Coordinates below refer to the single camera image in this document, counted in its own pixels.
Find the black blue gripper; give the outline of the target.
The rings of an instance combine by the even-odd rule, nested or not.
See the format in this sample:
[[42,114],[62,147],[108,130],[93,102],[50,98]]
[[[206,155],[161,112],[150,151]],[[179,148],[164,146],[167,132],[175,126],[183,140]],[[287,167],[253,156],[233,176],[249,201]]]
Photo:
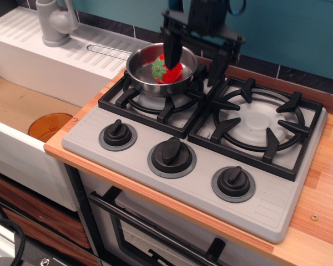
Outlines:
[[237,63],[245,38],[225,24],[226,15],[240,16],[246,9],[241,1],[233,9],[231,1],[191,1],[188,13],[164,10],[160,28],[164,40],[164,58],[168,69],[180,62],[183,46],[193,45],[215,53],[209,68],[208,86],[213,86],[226,72],[229,64]]

